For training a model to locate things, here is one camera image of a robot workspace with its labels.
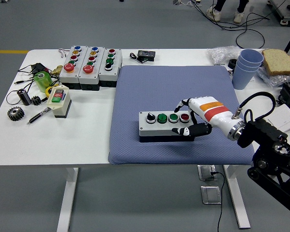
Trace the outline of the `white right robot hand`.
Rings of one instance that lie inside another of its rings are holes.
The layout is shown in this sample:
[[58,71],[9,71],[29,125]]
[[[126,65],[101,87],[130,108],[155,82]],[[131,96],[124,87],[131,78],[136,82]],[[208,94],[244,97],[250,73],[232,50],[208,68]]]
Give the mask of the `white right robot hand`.
[[223,103],[214,97],[205,96],[181,100],[174,112],[178,112],[184,105],[188,106],[190,113],[195,113],[212,127],[219,128],[230,140],[238,140],[244,121],[239,114],[232,113]]

